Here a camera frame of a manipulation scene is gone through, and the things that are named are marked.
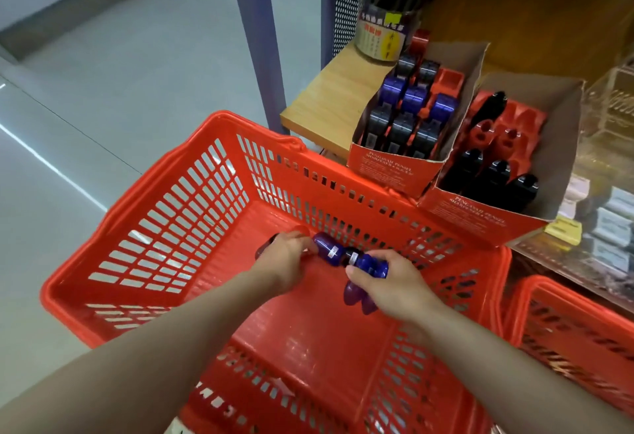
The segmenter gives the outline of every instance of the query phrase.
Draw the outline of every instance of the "display box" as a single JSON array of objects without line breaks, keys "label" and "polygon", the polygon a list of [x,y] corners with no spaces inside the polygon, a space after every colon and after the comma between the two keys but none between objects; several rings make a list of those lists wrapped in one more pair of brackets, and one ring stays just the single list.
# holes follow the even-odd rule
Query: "display box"
[{"label": "display box", "polygon": [[[531,158],[538,194],[524,213],[492,207],[439,188],[447,165],[420,199],[420,208],[452,224],[474,241],[499,246],[542,229],[557,217],[573,172],[581,120],[583,80],[532,74],[496,72],[487,75],[481,90],[504,91],[509,99],[547,114],[540,142]],[[462,127],[461,133],[468,125]]]},{"label": "display box", "polygon": [[480,77],[487,46],[487,43],[463,42],[430,42],[427,46],[425,60],[436,61],[442,68],[456,70],[465,75],[458,108],[442,129],[438,141],[439,145],[434,151],[432,160],[388,154],[387,152],[379,152],[359,145],[366,129],[370,112],[378,105],[377,92],[363,110],[359,124],[354,132],[350,155],[348,156],[348,167],[353,172],[374,180],[381,185],[402,192],[411,198],[419,198],[449,158],[458,128],[467,113]]}]

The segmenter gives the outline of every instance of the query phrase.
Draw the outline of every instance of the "forearm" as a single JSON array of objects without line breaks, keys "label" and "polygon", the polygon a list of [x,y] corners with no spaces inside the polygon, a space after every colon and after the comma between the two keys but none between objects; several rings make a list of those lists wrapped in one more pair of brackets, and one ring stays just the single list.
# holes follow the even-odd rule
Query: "forearm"
[{"label": "forearm", "polygon": [[634,422],[446,306],[419,315],[432,351],[508,434],[630,433]]},{"label": "forearm", "polygon": [[270,276],[237,275],[32,387],[0,409],[0,431],[162,433],[210,358],[275,293]]}]

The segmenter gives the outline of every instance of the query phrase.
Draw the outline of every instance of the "plastic basket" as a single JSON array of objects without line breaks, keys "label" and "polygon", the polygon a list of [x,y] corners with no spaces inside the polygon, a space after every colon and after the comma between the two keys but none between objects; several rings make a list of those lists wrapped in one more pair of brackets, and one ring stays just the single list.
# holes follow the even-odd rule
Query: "plastic basket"
[{"label": "plastic basket", "polygon": [[[42,303],[89,346],[247,270],[298,223],[360,249],[394,248],[443,300],[502,334],[508,249],[478,250],[407,199],[238,117],[216,112],[111,208],[46,282]],[[320,259],[237,330],[180,414],[216,432],[474,432],[460,382],[380,312],[347,307],[343,269]],[[294,395],[284,395],[280,379]]]},{"label": "plastic basket", "polygon": [[634,416],[634,324],[542,275],[519,282],[505,338]]}]

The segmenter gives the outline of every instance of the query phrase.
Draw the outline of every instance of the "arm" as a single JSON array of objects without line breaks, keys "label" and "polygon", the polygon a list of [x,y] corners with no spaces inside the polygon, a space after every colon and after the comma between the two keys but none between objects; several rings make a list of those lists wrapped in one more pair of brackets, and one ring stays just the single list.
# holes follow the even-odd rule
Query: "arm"
[{"label": "arm", "polygon": [[438,356],[509,434],[631,433],[634,421],[443,304],[420,272],[393,251],[386,279],[348,266],[376,305],[408,323],[410,339]]},{"label": "arm", "polygon": [[301,278],[308,237],[280,234],[251,270],[92,350],[0,409],[0,432],[162,433],[207,363],[258,307]]}]

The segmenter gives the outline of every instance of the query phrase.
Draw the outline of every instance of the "tile floor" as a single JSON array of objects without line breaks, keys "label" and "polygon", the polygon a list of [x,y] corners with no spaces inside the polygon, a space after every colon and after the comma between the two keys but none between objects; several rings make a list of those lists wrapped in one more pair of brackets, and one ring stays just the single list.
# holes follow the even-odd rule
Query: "tile floor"
[{"label": "tile floor", "polygon": [[[320,69],[320,0],[273,0],[287,102]],[[0,405],[86,348],[40,307],[105,210],[210,112],[265,125],[236,0],[127,0],[0,59]]]}]

